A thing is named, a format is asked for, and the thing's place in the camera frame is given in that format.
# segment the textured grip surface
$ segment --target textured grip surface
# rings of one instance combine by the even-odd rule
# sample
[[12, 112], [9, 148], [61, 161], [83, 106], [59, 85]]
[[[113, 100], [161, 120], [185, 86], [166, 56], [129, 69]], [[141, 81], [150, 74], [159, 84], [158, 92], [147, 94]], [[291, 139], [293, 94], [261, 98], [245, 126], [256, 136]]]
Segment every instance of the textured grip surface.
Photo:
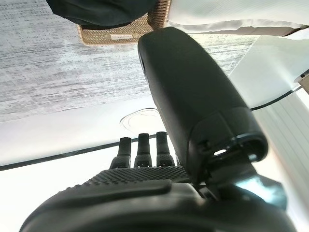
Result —
[[121, 168], [100, 172], [83, 185], [110, 185], [137, 183], [146, 180], [165, 180], [189, 182], [183, 167]]

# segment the gray patterned rug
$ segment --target gray patterned rug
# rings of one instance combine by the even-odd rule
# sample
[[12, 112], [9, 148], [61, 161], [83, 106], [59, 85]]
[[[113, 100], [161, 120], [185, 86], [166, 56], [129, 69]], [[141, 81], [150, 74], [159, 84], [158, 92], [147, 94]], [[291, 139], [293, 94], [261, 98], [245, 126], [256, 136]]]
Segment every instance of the gray patterned rug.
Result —
[[[82, 45], [44, 0], [2, 0], [0, 31], [0, 122], [150, 95], [136, 44]], [[193, 37], [226, 74], [257, 39]]]

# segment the white label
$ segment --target white label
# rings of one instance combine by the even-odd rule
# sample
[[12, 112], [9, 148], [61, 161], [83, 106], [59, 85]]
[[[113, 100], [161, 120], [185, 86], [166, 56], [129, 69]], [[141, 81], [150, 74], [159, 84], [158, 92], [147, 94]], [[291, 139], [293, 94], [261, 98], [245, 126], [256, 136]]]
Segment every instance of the white label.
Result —
[[111, 35], [112, 40], [123, 40], [123, 39], [133, 39], [133, 35], [117, 35], [113, 34]]

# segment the wicker basket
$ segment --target wicker basket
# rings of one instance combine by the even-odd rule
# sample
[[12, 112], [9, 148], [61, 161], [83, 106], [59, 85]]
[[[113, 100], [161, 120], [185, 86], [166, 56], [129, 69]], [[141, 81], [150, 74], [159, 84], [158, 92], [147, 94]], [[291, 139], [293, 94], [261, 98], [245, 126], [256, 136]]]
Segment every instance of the wicker basket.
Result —
[[137, 43], [142, 35], [165, 26], [170, 1], [159, 0], [148, 15], [144, 15], [124, 27], [109, 30], [88, 30], [78, 26], [82, 43], [89, 46]]

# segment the white fabric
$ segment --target white fabric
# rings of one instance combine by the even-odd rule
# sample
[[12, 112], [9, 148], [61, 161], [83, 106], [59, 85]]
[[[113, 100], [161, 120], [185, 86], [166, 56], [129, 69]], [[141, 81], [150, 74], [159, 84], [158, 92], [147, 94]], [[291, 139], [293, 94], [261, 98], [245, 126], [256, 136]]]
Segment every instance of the white fabric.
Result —
[[172, 0], [168, 25], [190, 33], [309, 25], [308, 0]]
[[309, 40], [309, 28], [299, 30], [283, 38], [290, 40]]
[[290, 27], [290, 28], [305, 28], [307, 26], [297, 23], [290, 23], [285, 21], [273, 22], [265, 19], [244, 19], [244, 20], [234, 20], [234, 21], [225, 21], [201, 25], [181, 25], [178, 23], [173, 23], [171, 21], [167, 22], [168, 27], [179, 28], [187, 33], [201, 33], [201, 32], [214, 32], [222, 30], [238, 30], [241, 27]]

